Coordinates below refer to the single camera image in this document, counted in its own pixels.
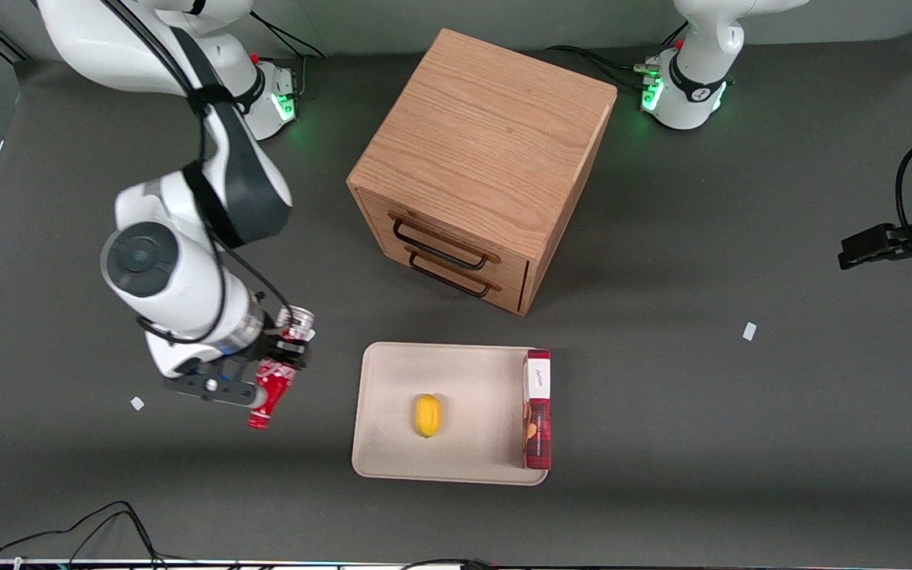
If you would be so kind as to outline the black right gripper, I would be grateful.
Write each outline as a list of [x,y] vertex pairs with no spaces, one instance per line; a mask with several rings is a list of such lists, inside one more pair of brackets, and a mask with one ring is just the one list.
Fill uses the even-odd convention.
[[[307,368],[310,332],[282,331],[275,342],[275,361],[293,369]],[[256,367],[264,352],[249,348],[225,355],[216,348],[166,348],[164,386],[211,403],[254,409],[268,399],[257,385]]]

